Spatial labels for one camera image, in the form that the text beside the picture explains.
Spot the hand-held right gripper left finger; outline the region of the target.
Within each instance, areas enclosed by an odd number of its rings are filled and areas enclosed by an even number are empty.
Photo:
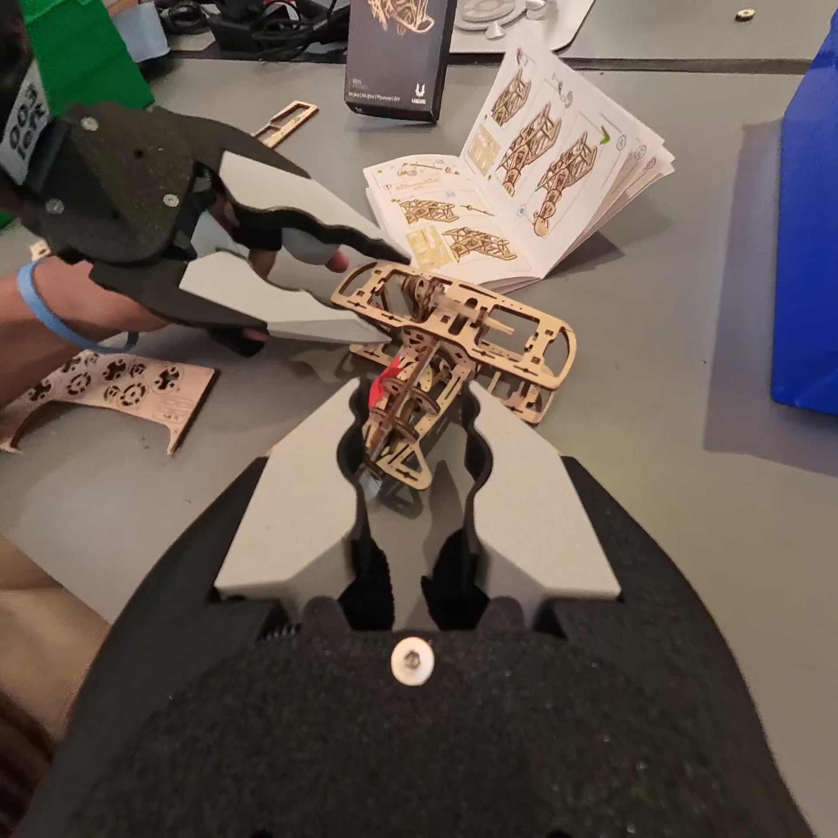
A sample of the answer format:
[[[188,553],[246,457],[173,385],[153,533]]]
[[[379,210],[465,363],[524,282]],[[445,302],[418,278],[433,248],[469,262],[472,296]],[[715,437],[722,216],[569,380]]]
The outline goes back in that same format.
[[[393,628],[390,570],[357,475],[369,394],[350,380],[271,448],[215,579],[219,594],[277,600],[292,622],[329,597],[354,629]]]

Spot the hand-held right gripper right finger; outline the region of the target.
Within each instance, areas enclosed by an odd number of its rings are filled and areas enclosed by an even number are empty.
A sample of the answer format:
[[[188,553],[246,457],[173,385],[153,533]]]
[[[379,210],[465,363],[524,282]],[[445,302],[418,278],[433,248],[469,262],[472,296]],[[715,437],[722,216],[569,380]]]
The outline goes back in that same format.
[[[554,600],[617,601],[620,583],[560,453],[476,382],[461,418],[474,482],[463,523],[421,580],[436,627],[474,629],[497,598],[517,603],[529,627]]]

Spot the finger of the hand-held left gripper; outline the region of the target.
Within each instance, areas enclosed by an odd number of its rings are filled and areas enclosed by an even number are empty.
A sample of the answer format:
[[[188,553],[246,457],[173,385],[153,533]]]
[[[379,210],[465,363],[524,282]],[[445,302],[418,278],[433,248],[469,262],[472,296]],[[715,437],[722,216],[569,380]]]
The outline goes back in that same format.
[[[407,266],[411,255],[321,183],[279,165],[225,151],[220,183],[240,232],[262,238],[257,248],[282,248],[308,264],[325,264],[341,247],[379,261]]]
[[[275,338],[320,343],[389,343],[390,336],[356,313],[334,309],[309,292],[270,284],[244,258],[216,251],[192,261],[179,289],[267,326]]]

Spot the wooden model airplane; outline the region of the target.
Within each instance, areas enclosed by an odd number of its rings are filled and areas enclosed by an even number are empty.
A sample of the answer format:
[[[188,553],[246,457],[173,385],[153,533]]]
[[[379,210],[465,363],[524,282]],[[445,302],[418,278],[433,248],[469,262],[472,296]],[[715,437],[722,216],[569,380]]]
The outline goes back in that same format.
[[[390,336],[389,343],[354,344],[351,353],[378,364],[380,373],[403,358],[404,389],[383,399],[381,409],[369,408],[363,427],[358,475],[371,497],[386,484],[430,487],[422,445],[468,383],[483,381],[504,407],[537,426],[577,357],[577,336],[562,319],[415,268],[382,261],[356,268],[331,301]]]

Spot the person's left forearm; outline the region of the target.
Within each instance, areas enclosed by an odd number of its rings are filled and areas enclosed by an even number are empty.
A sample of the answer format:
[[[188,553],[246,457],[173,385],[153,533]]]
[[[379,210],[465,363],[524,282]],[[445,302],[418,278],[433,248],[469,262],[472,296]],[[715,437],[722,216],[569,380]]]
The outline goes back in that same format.
[[[17,275],[1,282],[1,402],[7,405],[70,360],[78,349],[47,330],[24,304]]]

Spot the person's left hand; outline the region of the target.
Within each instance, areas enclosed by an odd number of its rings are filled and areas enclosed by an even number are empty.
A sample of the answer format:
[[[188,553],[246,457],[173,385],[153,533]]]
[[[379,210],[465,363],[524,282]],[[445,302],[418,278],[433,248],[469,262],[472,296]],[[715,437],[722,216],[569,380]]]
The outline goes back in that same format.
[[[78,335],[100,342],[120,333],[143,333],[170,325],[141,304],[108,291],[90,278],[87,261],[69,264],[48,257],[34,269],[34,286],[49,311]]]

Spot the laser-cut plywood sheet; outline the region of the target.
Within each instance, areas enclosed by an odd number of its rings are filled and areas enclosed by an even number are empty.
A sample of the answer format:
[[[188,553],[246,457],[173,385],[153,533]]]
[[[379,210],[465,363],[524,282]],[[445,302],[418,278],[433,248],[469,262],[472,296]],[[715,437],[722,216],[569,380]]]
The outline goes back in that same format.
[[[17,442],[41,407],[62,403],[109,410],[168,430],[172,455],[199,413],[217,371],[193,364],[103,354],[83,350],[30,387],[1,414],[1,448],[17,452]]]

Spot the green plastic bin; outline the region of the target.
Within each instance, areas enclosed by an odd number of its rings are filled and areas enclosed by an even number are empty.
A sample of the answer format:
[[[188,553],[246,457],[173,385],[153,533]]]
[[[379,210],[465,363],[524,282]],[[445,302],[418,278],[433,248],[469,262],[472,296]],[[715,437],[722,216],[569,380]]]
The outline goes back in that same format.
[[[117,103],[143,110],[154,96],[101,1],[21,1],[50,110]]]

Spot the blue wristband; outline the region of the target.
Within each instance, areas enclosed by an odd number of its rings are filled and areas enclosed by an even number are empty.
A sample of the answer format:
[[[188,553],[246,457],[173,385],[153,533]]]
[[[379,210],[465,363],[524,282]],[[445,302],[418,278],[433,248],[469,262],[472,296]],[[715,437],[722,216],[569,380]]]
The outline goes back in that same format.
[[[138,332],[125,332],[125,343],[118,347],[111,347],[103,343],[88,340],[71,329],[67,323],[49,308],[36,286],[34,272],[39,264],[40,260],[36,260],[21,267],[17,272],[16,285],[24,304],[34,315],[35,319],[45,326],[48,331],[56,337],[67,341],[78,350],[96,354],[129,354],[135,349],[140,340],[140,333]]]

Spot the light blue cloth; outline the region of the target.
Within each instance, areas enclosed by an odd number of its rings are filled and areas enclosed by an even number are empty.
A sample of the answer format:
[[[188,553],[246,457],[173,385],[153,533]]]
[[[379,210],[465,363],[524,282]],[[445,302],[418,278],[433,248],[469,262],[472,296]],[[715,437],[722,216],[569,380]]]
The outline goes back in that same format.
[[[120,2],[110,18],[137,65],[169,56],[171,50],[154,2]]]

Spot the black cardboard box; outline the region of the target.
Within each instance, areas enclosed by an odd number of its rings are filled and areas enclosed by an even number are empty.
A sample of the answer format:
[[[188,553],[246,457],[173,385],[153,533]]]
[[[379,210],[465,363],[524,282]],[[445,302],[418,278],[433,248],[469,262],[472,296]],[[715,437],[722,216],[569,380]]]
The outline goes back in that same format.
[[[435,124],[456,1],[351,1],[343,99],[354,113]]]

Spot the white round plastic object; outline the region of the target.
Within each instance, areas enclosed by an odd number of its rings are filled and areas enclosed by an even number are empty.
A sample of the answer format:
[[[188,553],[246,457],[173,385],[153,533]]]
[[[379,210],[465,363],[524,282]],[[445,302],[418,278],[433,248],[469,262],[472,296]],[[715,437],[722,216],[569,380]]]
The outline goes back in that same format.
[[[548,1],[457,1],[454,19],[456,29],[466,33],[505,32],[523,17],[538,20],[550,6]]]

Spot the person's tan trousers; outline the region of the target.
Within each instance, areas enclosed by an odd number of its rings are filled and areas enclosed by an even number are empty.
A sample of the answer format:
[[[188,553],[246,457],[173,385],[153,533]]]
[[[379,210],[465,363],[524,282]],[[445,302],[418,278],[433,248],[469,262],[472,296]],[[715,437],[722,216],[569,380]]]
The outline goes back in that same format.
[[[110,624],[1,538],[2,694],[60,742]]]

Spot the open instruction booklet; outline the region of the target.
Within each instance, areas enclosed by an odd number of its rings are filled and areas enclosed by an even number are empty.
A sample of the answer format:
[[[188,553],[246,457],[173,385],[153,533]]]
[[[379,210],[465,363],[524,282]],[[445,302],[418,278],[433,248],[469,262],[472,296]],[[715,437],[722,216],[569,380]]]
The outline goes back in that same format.
[[[546,278],[673,160],[549,49],[516,43],[458,156],[412,153],[363,174],[413,267],[508,293]]]

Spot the blue plastic bin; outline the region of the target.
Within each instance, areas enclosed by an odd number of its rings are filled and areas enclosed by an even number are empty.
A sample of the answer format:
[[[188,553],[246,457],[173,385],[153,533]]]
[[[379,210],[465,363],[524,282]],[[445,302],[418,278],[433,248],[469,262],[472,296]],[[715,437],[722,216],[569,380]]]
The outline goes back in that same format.
[[[837,14],[782,120],[771,393],[837,415]]]

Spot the wooden frame piece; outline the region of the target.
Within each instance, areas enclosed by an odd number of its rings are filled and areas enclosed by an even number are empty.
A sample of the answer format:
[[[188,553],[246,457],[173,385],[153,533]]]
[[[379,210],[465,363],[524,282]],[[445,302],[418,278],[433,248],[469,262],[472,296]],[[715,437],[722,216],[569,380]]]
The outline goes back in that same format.
[[[319,113],[316,104],[303,100],[294,100],[278,110],[252,136],[265,147],[276,150],[293,133]]]

